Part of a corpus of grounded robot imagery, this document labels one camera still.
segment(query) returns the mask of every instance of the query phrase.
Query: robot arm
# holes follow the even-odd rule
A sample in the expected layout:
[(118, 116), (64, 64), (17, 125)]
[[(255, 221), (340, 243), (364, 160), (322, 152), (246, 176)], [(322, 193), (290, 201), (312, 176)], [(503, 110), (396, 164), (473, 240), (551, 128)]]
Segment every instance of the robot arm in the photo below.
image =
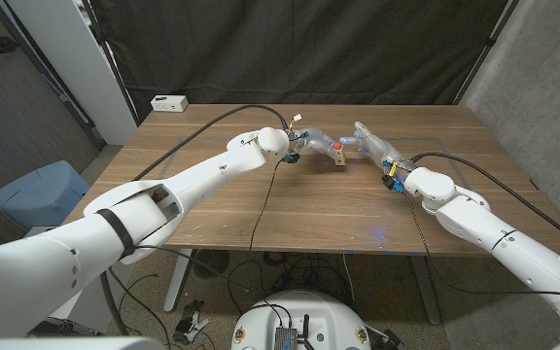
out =
[[(453, 180), (425, 167), (416, 167), (388, 142), (356, 122), (355, 137), (344, 144), (361, 147), (385, 172), (389, 189), (422, 196), (422, 206), (452, 234), (490, 252), (520, 281), (534, 291), (560, 292), (560, 256), (490, 211), (482, 196), (455, 186)], [(542, 295), (560, 315), (560, 296)]]
[(163, 244), (196, 204), (267, 157), (308, 148), (329, 154), (324, 145), (335, 156), (327, 139), (321, 130), (246, 132), (229, 141), (226, 152), (174, 177), (105, 192), (81, 220), (0, 245), (0, 337), (26, 334), (115, 262), (134, 263), (152, 253), (136, 246)]

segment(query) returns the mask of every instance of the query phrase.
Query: gray wall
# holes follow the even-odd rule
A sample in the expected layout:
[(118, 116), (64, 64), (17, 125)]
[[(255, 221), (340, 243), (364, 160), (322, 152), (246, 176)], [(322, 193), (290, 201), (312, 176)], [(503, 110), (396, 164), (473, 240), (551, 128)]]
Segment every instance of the gray wall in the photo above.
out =
[(520, 1), (460, 104), (560, 210), (560, 1)]

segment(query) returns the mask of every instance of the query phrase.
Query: black cable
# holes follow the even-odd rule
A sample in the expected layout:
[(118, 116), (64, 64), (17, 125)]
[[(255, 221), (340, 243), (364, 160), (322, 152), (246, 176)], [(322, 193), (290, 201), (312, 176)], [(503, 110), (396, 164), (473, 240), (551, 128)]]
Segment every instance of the black cable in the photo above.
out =
[(405, 193), (403, 193), (403, 196), (405, 197), (405, 200), (407, 201), (407, 205), (409, 206), (409, 210), (412, 213), (412, 218), (414, 218), (414, 224), (416, 225), (416, 228), (418, 229), (418, 234), (420, 234), (420, 239), (423, 241), (423, 245), (425, 246), (425, 252), (427, 252), (427, 260), (429, 261), (431, 266), (434, 268), (434, 271), (436, 272), (437, 278), (439, 278), (439, 280), (442, 281), (442, 283), (444, 283), (448, 288), (454, 289), (454, 290), (459, 291), (459, 292), (470, 293), (470, 294), (475, 294), (475, 295), (555, 295), (555, 296), (560, 296), (560, 292), (552, 292), (552, 291), (484, 292), (484, 291), (469, 291), (469, 290), (465, 290), (465, 289), (462, 289), (462, 288), (455, 287), (455, 286), (451, 285), (439, 274), (439, 271), (436, 268), (436, 265), (434, 264), (434, 261), (432, 260), (432, 255), (429, 252), (429, 248), (427, 247), (427, 241), (425, 240), (425, 235), (423, 235), (423, 230), (418, 225), (418, 220), (416, 219), (416, 214), (414, 213), (414, 207), (412, 206), (412, 203), (409, 201), (409, 198), (407, 197), (407, 195)]
[(155, 162), (153, 162), (151, 165), (149, 165), (146, 169), (144, 169), (141, 173), (139, 173), (136, 177), (133, 178), (133, 181), (137, 181), (140, 180), (141, 178), (143, 178), (146, 174), (148, 174), (151, 170), (153, 170), (157, 165), (159, 165), (162, 161), (166, 160), (168, 157), (170, 157), (170, 155), (172, 155), (173, 153), (175, 153), (176, 151), (178, 151), (181, 147), (187, 145), (188, 142), (192, 141), (194, 139), (195, 136), (199, 135), (202, 131), (206, 130), (207, 128), (209, 128), (209, 126), (213, 125), (214, 123), (219, 122), (220, 120), (228, 117), (231, 114), (234, 114), (236, 112), (239, 112), (241, 110), (247, 109), (247, 108), (261, 108), (264, 109), (266, 111), (269, 111), (273, 114), (275, 114), (279, 119), (280, 119), (280, 123), (282, 124), (282, 128), (283, 129), (288, 129), (289, 127), (287, 126), (287, 122), (284, 120), (284, 118), (282, 118), (282, 115), (280, 115), (280, 113), (278, 113), (276, 110), (274, 110), (273, 108), (267, 107), (267, 106), (263, 106), (263, 105), (258, 105), (258, 104), (248, 104), (248, 105), (243, 105), (240, 107), (237, 107), (231, 111), (228, 111), (224, 114), (222, 114), (221, 116), (217, 117), (216, 119), (214, 119), (211, 122), (208, 122), (205, 126), (201, 127), (200, 129), (198, 129), (195, 133), (191, 134), (190, 136), (188, 136), (185, 140), (179, 142), (178, 145), (174, 146), (173, 149), (171, 149), (170, 151), (168, 151), (165, 155), (161, 156), (159, 159), (155, 160)]
[(165, 345), (168, 345), (168, 346), (176, 346), (179, 350), (185, 350), (185, 349), (183, 349), (183, 347), (182, 347), (181, 345), (175, 344), (175, 343), (173, 343), (173, 342), (170, 342), (170, 343), (163, 343), (163, 345), (164, 345), (164, 346), (165, 346)]
[(507, 185), (503, 184), (501, 181), (499, 181), (497, 178), (495, 178), (494, 176), (492, 176), (490, 173), (488, 173), (487, 171), (481, 169), (480, 167), (478, 167), (477, 165), (473, 164), (472, 162), (465, 160), (463, 158), (460, 157), (455, 157), (452, 155), (447, 155), (447, 154), (443, 154), (443, 153), (436, 153), (436, 152), (428, 152), (428, 153), (423, 153), (417, 156), (414, 156), (411, 160), (413, 162), (416, 162), (418, 160), (420, 160), (423, 157), (442, 157), (442, 158), (449, 158), (449, 159), (453, 159), (455, 161), (459, 161), (469, 167), (471, 167), (472, 169), (480, 172), (481, 174), (483, 174), (486, 178), (492, 180), (493, 183), (495, 183), (496, 185), (500, 186), (503, 190), (507, 191), (509, 194), (511, 194), (513, 197), (515, 197), (515, 199), (519, 200), (520, 202), (522, 202), (522, 204), (526, 205), (529, 209), (533, 210), (535, 212), (535, 214), (539, 215), (540, 217), (542, 217), (542, 219), (546, 220), (547, 222), (549, 222), (551, 225), (553, 225), (554, 227), (556, 227), (557, 229), (560, 230), (560, 224), (555, 222), (554, 220), (552, 220), (550, 217), (548, 217), (547, 215), (545, 215), (545, 213), (543, 211), (541, 211), (540, 209), (538, 209), (535, 205), (531, 204), (528, 200), (524, 199), (524, 197), (522, 197), (520, 194), (516, 193), (514, 190), (510, 189)]
[[(137, 280), (135, 280), (135, 282), (131, 283), (130, 286), (128, 286), (128, 290), (130, 291), (131, 288), (133, 288), (133, 286), (135, 286), (138, 282), (140, 282), (141, 280), (148, 278), (148, 277), (159, 277), (158, 274), (156, 273), (151, 273), (151, 274), (147, 274), (146, 276), (142, 276), (140, 278), (138, 278)], [(126, 297), (126, 293), (124, 293), (124, 295), (121, 297), (121, 302), (118, 304), (118, 310), (120, 312), (121, 308), (123, 307), (123, 301), (124, 301), (124, 297)]]
[(280, 253), (280, 259), (272, 259), (271, 252), (264, 252), (262, 253), (262, 260), (264, 263), (268, 264), (269, 266), (277, 266), (284, 262), (285, 253)]
[(267, 191), (267, 196), (264, 198), (264, 203), (262, 204), (261, 213), (259, 214), (259, 218), (257, 222), (254, 224), (254, 228), (252, 228), (252, 236), (250, 237), (250, 251), (252, 251), (252, 243), (254, 242), (254, 232), (257, 231), (257, 227), (259, 226), (259, 222), (263, 217), (264, 208), (267, 206), (267, 201), (269, 200), (269, 195), (271, 194), (271, 188), (273, 187), (273, 179), (276, 178), (276, 172), (278, 171), (278, 165), (282, 162), (282, 159), (278, 160), (276, 163), (276, 167), (273, 168), (273, 174), (271, 175), (271, 182), (269, 183), (269, 190)]
[(262, 308), (262, 307), (278, 307), (284, 310), (284, 312), (287, 313), (287, 315), (289, 316), (289, 328), (291, 328), (293, 326), (293, 317), (291, 316), (291, 313), (289, 313), (289, 310), (287, 310), (284, 306), (282, 305), (278, 305), (278, 304), (270, 304), (270, 303), (265, 303), (265, 304), (261, 304), (261, 305), (256, 305), (256, 306), (252, 306), (250, 307), (250, 310), (254, 310), (254, 309), (258, 309), (258, 308)]
[[(335, 298), (338, 298), (340, 300), (343, 300), (343, 302), (347, 305), (349, 305), (350, 307), (354, 308), (356, 307), (356, 304), (354, 302), (354, 300), (351, 299), (351, 292), (349, 289), (349, 285), (347, 283), (347, 280), (344, 278), (344, 276), (342, 275), (342, 273), (339, 272), (339, 270), (337, 268), (334, 268), (333, 265), (328, 261), (328, 259), (326, 258), (319, 258), (318, 255), (315, 255), (315, 258), (312, 259), (310, 257), (309, 254), (303, 253), (303, 254), (297, 254), (297, 255), (290, 255), (287, 256), (287, 258), (291, 258), (291, 257), (299, 257), (299, 259), (296, 262), (288, 262), (285, 261), (285, 264), (283, 265), (284, 268), (284, 274), (287, 277), (288, 281), (295, 283), (296, 285), (300, 286), (300, 287), (311, 287), (314, 288), (315, 290), (325, 293), (329, 296), (333, 296)], [(313, 260), (314, 262), (317, 262), (317, 266), (298, 266), (299, 263), (301, 262), (309, 262)], [(302, 273), (302, 281), (297, 280), (295, 277), (293, 277), (293, 271), (296, 269), (304, 269), (303, 273)], [(328, 269), (329, 271), (333, 272), (333, 274), (340, 280), (340, 284), (338, 284), (338, 287), (340, 289), (340, 295), (332, 293), (331, 291), (326, 290), (325, 288), (322, 288), (320, 284), (313, 284), (312, 280), (307, 278), (306, 275), (308, 272), (310, 273), (315, 273), (318, 274), (318, 270), (321, 269)]]
[(215, 268), (209, 266), (208, 264), (206, 264), (206, 263), (204, 263), (204, 262), (201, 262), (200, 260), (198, 260), (198, 259), (196, 259), (196, 258), (194, 258), (194, 257), (190, 257), (190, 256), (187, 255), (187, 254), (183, 254), (183, 253), (181, 253), (181, 252), (179, 252), (179, 251), (172, 250), (172, 249), (169, 249), (169, 248), (163, 248), (163, 247), (152, 246), (152, 245), (141, 245), (141, 246), (136, 246), (135, 248), (159, 249), (159, 250), (162, 250), (162, 251), (165, 251), (165, 252), (172, 253), (172, 254), (177, 255), (177, 256), (179, 256), (179, 257), (187, 258), (187, 259), (191, 260), (192, 262), (197, 263), (197, 264), (201, 265), (201, 266), (204, 267), (204, 268), (207, 268), (209, 271), (213, 272), (215, 275), (224, 278), (224, 279), (227, 280), (229, 283), (232, 283), (232, 284), (236, 285), (237, 287), (241, 288), (241, 289), (244, 290), (245, 292), (250, 292), (247, 288), (245, 288), (245, 287), (241, 286), (240, 284), (234, 282), (234, 281), (231, 280), (229, 277), (225, 277), (225, 275), (223, 275), (222, 273), (218, 272), (218, 270), (216, 270)]
[(114, 323), (118, 327), (118, 331), (122, 335), (128, 335), (126, 330), (126, 325), (124, 324), (123, 317), (121, 316), (118, 308), (116, 307), (116, 302), (114, 301), (114, 296), (112, 295), (112, 289), (109, 287), (109, 280), (107, 279), (107, 272), (101, 273), (101, 286), (103, 287), (103, 295), (105, 296), (105, 301), (107, 301), (107, 307), (114, 318)]
[(114, 273), (114, 270), (112, 269), (112, 267), (108, 268), (109, 272), (112, 274), (112, 277), (114, 277), (114, 279), (116, 280), (116, 282), (118, 282), (119, 285), (121, 285), (122, 289), (124, 290), (124, 292), (130, 296), (133, 300), (135, 300), (137, 303), (139, 303), (142, 307), (144, 307), (144, 309), (146, 309), (146, 311), (148, 311), (160, 324), (161, 327), (163, 328), (163, 332), (165, 333), (165, 341), (167, 341), (167, 348), (168, 349), (172, 349), (172, 345), (170, 344), (170, 336), (168, 335), (167, 332), (167, 328), (165, 327), (163, 321), (161, 321), (161, 319), (159, 318), (159, 316), (157, 316), (157, 314), (155, 312), (153, 312), (153, 310), (151, 310), (150, 307), (146, 306), (146, 304), (144, 302), (142, 302), (140, 299), (138, 299), (137, 297), (135, 297), (130, 291), (129, 289), (124, 285), (123, 281), (121, 281), (120, 278), (118, 278), (118, 276), (116, 275), (116, 273)]
[(202, 335), (206, 336), (206, 338), (209, 339), (209, 342), (211, 343), (211, 347), (213, 348), (213, 350), (215, 350), (215, 343), (213, 342), (213, 339), (211, 339), (209, 334), (203, 331), (200, 331), (200, 333), (202, 333)]
[(126, 328), (127, 328), (129, 331), (136, 332), (137, 335), (139, 335), (139, 336), (144, 336), (144, 335), (142, 334), (142, 332), (140, 332), (139, 330), (134, 329), (133, 327), (126, 326)]
[[(242, 262), (240, 264), (238, 264), (237, 266), (233, 267), (232, 270), (230, 271), (230, 274), (228, 275), (228, 277), (232, 276), (232, 273), (234, 273), (234, 271), (239, 268), (240, 266), (243, 266), (246, 263), (255, 263), (259, 266), (259, 273), (260, 273), (260, 277), (261, 277), (261, 288), (262, 288), (262, 293), (263, 293), (263, 297), (262, 300), (265, 302), (265, 304), (267, 305), (271, 305), (267, 299), (265, 298), (267, 296), (267, 291), (264, 288), (264, 283), (263, 283), (263, 267), (261, 266), (260, 262), (256, 262), (253, 261), (252, 259), (249, 259), (245, 262)], [(232, 294), (232, 290), (230, 289), (230, 284), (227, 285), (228, 286), (228, 295), (230, 296), (230, 300), (232, 300), (232, 303), (234, 304), (234, 307), (237, 308), (237, 311), (239, 311), (239, 316), (243, 315), (243, 312), (241, 311), (241, 309), (239, 308), (239, 305), (237, 304), (237, 301), (234, 298), (234, 295)], [(280, 313), (278, 313), (278, 310), (276, 310), (273, 306), (271, 306), (271, 309), (273, 309), (273, 312), (276, 313), (276, 315), (278, 316), (278, 320), (280, 320), (280, 327), (284, 327), (283, 323), (282, 323), (282, 317), (280, 316)], [(292, 321), (291, 321), (291, 315), (289, 315), (289, 328), (291, 327)]]

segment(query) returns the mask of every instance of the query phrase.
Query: blue chair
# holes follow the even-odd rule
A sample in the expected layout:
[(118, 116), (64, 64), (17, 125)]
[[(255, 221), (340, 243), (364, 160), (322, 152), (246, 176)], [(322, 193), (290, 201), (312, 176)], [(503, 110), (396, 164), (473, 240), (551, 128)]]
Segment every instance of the blue chair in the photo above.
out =
[(89, 186), (66, 161), (36, 169), (0, 189), (0, 210), (25, 231), (60, 226)]

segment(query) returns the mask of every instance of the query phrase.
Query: white box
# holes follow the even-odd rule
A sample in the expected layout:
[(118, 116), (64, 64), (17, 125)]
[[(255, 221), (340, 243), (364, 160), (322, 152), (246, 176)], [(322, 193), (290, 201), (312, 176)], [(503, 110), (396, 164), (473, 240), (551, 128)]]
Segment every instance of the white box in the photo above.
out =
[(153, 110), (158, 112), (183, 112), (189, 105), (184, 95), (157, 95), (151, 101)]

